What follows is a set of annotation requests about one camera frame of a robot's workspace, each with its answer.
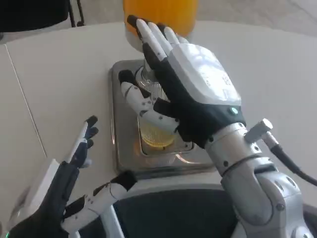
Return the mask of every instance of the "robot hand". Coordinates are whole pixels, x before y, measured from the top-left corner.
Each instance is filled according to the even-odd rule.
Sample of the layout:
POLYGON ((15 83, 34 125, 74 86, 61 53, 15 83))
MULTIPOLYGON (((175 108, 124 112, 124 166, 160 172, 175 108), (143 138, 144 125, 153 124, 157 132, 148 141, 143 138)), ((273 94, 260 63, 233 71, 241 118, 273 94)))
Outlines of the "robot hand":
POLYGON ((150 108, 149 93, 139 91, 130 71, 122 71, 122 93, 128 103, 134 98, 130 104, 137 113, 143 112, 139 113, 141 117, 163 129, 178 131, 184 141, 193 141, 202 148, 209 136, 222 128, 236 122, 245 124, 240 96, 211 51, 188 43, 162 24, 133 15, 128 22, 137 30, 145 59, 170 101, 158 99, 150 108))
POLYGON ((136 183, 131 172, 124 172, 67 206, 80 169, 91 164, 87 151, 97 117, 87 119, 75 144, 60 164, 46 159, 33 183, 13 208, 6 237, 68 238, 79 237, 78 230, 96 219, 106 208, 121 199, 136 183))

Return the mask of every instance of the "black chair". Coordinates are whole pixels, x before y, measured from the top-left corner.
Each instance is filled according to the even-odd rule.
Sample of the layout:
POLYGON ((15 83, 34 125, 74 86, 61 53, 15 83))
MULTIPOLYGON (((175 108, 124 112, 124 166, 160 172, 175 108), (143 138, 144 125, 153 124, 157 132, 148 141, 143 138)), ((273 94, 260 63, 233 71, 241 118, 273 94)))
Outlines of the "black chair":
POLYGON ((65 21, 68 15, 72 27, 84 26, 85 19, 81 2, 76 1, 80 14, 77 24, 75 24, 71 0, 2 0, 0 2, 0 32, 46 28, 65 21))

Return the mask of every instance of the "robotic arm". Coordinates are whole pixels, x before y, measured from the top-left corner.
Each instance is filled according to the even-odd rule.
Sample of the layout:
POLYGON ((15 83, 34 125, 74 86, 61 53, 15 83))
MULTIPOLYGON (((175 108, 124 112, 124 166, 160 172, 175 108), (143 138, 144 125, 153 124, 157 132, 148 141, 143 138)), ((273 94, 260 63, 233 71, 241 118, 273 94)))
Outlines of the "robotic arm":
POLYGON ((119 80, 128 104, 149 122, 206 149, 247 237, 312 238, 298 186, 263 156, 256 142, 263 139, 288 168, 315 185, 316 180, 294 169, 269 132, 268 120, 247 131, 241 98, 216 56, 162 24, 135 16, 129 16, 128 22, 137 30, 145 59, 169 99, 142 108, 150 100, 149 92, 140 89, 126 70, 119 80))
POLYGON ((81 168, 91 164, 87 151, 93 146, 95 116, 85 121, 70 154, 61 164, 47 159, 32 185, 16 203, 9 223, 9 238, 80 238, 78 230, 121 199, 136 183, 127 171, 67 205, 81 168))

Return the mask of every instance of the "orange juice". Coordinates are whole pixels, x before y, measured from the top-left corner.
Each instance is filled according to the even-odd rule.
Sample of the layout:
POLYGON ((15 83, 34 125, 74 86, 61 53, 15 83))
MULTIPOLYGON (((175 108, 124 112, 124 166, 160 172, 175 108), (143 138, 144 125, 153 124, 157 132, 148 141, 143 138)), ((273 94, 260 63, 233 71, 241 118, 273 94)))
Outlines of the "orange juice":
POLYGON ((123 10, 125 24, 134 34, 135 29, 126 22, 129 15, 163 23, 186 37, 195 25, 197 0, 123 0, 123 10))

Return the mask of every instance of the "floor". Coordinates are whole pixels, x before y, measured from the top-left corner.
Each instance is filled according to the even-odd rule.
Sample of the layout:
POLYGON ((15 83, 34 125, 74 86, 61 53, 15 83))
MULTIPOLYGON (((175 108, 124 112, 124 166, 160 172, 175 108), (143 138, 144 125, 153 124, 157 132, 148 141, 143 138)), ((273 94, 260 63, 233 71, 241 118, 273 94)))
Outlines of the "floor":
MULTIPOLYGON (((76 1, 74 12, 79 19, 76 1)), ((81 0, 86 25, 123 20, 121 0, 81 0)), ((199 0, 198 20, 260 25, 317 37, 316 0, 199 0)), ((5 43, 29 35, 69 28, 69 20, 30 32, 6 33, 5 43)))

